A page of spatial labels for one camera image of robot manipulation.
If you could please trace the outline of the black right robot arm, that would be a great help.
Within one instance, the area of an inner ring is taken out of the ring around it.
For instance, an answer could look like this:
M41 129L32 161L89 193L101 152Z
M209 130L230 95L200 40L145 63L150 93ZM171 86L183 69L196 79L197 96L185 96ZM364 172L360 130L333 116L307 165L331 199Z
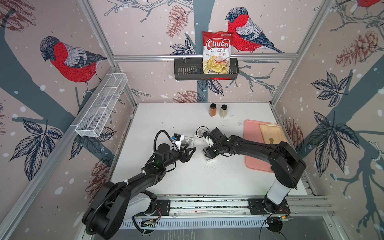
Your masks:
M203 149L207 161L218 156L231 157L243 155L262 160L271 165L275 181L263 199L264 209L274 214L292 189L296 189L307 165L287 142L264 144L245 140L239 136L226 137L218 128L210 131L207 127L198 127L195 133L199 139L205 139L208 146Z

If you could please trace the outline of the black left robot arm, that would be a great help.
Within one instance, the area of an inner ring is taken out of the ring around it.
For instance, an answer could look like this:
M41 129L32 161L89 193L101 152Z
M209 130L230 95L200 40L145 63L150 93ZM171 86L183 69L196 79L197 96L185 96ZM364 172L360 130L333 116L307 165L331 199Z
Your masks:
M99 235L105 240L112 238L126 221L130 202L139 194L147 197L147 208L155 211L157 196L147 189L164 178L169 172L168 166L175 165L178 161L189 162L197 150L183 144L179 134L174 134L173 137L167 135L167 138L170 145L157 145L154 140L153 153L138 175L122 182L108 181L103 184L82 219L88 235Z

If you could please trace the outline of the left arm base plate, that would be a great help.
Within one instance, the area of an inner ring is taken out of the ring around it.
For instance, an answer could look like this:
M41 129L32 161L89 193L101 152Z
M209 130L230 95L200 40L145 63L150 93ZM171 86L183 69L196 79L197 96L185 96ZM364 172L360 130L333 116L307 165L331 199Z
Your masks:
M148 208L144 212L138 212L135 217L149 217L155 218L159 216L169 216L171 210L170 200L156 200L150 203Z

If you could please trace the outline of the white lift-off lid jewelry box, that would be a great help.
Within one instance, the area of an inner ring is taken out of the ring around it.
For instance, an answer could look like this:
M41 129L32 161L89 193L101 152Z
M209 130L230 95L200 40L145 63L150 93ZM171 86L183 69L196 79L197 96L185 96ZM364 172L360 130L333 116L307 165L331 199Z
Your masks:
M204 148L202 150L202 152L203 152L203 155L204 155L206 162L212 161L213 159L215 159L219 155L212 148L209 148L209 147Z

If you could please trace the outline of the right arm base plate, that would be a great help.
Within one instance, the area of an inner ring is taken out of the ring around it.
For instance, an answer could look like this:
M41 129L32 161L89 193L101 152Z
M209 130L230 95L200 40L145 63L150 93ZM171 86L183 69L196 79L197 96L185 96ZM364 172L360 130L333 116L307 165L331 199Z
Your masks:
M270 201L268 198L251 198L247 200L248 209L251 212L251 215L267 215L267 214L277 214L277 215L290 215L291 210L289 208L288 202L286 199L280 204L275 204Z

